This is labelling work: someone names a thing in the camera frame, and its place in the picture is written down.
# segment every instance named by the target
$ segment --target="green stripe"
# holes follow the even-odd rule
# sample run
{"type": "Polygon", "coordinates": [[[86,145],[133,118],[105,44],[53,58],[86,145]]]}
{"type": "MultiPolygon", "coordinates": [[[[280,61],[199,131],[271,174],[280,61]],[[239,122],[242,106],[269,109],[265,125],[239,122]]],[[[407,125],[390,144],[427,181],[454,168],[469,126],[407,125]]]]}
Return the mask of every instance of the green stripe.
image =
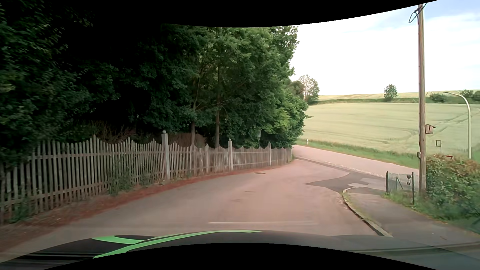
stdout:
{"type": "Polygon", "coordinates": [[[114,254],[120,254],[120,253],[125,253],[127,251],[137,249],[140,247],[144,246],[149,246],[149,245],[154,245],[154,244],[159,244],[163,242],[168,242],[172,240],[177,240],[177,239],[182,239],[182,238],[187,238],[187,237],[192,237],[192,236],[197,236],[197,235],[203,235],[203,234],[209,234],[209,233],[222,233],[222,232],[228,232],[228,233],[258,233],[261,231],[245,231],[245,230],[228,230],[228,231],[209,231],[209,232],[200,232],[200,233],[190,233],[190,234],[183,234],[183,235],[178,235],[178,236],[173,236],[173,237],[168,237],[168,238],[163,238],[163,239],[158,239],[158,240],[152,240],[148,242],[143,242],[135,245],[130,245],[126,246],[108,253],[104,253],[102,255],[95,256],[94,258],[100,258],[100,257],[105,257],[105,256],[110,256],[114,254]]]}
{"type": "Polygon", "coordinates": [[[118,243],[118,244],[128,244],[128,245],[133,245],[133,244],[140,243],[140,242],[144,241],[144,240],[121,238],[121,237],[116,237],[116,236],[93,237],[92,239],[98,240],[98,241],[118,243]]]}
{"type": "Polygon", "coordinates": [[[180,233],[167,234],[167,235],[164,235],[164,236],[157,236],[157,237],[146,239],[146,240],[122,238],[122,237],[117,237],[117,236],[113,236],[113,235],[112,236],[103,236],[103,237],[94,237],[92,239],[98,240],[98,241],[110,242],[110,243],[134,245],[134,244],[137,244],[137,243],[140,243],[140,242],[143,242],[143,241],[147,241],[147,240],[164,238],[164,237],[169,237],[169,236],[174,236],[174,235],[179,235],[179,234],[180,233]]]}

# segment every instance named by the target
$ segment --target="birdhouse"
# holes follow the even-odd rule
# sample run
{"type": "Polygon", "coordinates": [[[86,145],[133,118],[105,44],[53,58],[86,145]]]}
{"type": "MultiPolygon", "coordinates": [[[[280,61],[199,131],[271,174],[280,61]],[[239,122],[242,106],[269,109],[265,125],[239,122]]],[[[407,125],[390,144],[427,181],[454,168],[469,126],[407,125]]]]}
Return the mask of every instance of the birdhouse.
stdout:
{"type": "Polygon", "coordinates": [[[434,128],[435,128],[434,126],[429,125],[429,124],[426,124],[426,125],[425,125],[425,133],[426,133],[426,134],[433,134],[433,129],[434,129],[434,128]]]}

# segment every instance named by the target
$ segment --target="dirt shoulder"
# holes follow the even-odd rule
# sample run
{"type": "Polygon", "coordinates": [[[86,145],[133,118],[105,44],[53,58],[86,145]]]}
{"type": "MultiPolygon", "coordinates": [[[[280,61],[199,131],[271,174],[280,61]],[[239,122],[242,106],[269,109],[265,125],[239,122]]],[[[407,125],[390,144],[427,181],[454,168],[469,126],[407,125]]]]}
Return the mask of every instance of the dirt shoulder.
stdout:
{"type": "Polygon", "coordinates": [[[32,238],[50,233],[56,228],[70,224],[74,221],[92,217],[106,210],[118,208],[121,205],[127,204],[134,200],[145,198],[166,190],[222,176],[260,172],[278,167],[280,166],[192,177],[190,179],[173,182],[166,185],[153,184],[147,187],[137,187],[132,191],[120,193],[117,196],[101,195],[89,200],[71,203],[70,205],[35,215],[25,221],[1,226],[0,252],[10,249],[27,240],[31,240],[32,238]]]}

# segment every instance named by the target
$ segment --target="sky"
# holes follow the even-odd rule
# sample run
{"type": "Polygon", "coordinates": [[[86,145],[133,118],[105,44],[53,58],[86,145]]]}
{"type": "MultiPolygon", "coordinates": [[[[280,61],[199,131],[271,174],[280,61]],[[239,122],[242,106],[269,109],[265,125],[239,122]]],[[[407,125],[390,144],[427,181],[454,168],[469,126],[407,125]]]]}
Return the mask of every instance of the sky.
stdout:
{"type": "MultiPolygon", "coordinates": [[[[291,79],[308,74],[320,95],[418,92],[416,8],[298,25],[291,79]]],[[[423,15],[425,91],[480,89],[480,0],[429,2],[423,15]]]]}

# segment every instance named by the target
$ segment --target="metal fence post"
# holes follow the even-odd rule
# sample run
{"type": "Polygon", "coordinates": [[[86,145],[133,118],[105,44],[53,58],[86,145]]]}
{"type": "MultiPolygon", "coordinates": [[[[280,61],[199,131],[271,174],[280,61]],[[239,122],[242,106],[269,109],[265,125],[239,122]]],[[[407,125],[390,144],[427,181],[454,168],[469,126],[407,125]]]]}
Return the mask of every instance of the metal fence post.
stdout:
{"type": "Polygon", "coordinates": [[[230,170],[233,171],[233,146],[232,146],[232,139],[228,139],[228,161],[230,162],[230,170]]]}
{"type": "Polygon", "coordinates": [[[272,166],[272,144],[268,142],[268,166],[272,166]]]}
{"type": "Polygon", "coordinates": [[[170,179],[170,155],[168,153],[168,134],[164,130],[162,132],[162,147],[165,155],[165,179],[170,179]]]}
{"type": "Polygon", "coordinates": [[[412,204],[415,205],[415,174],[412,172],[412,204]]]}
{"type": "Polygon", "coordinates": [[[388,171],[385,174],[385,188],[386,188],[386,192],[388,193],[389,192],[389,190],[388,190],[388,171]]]}

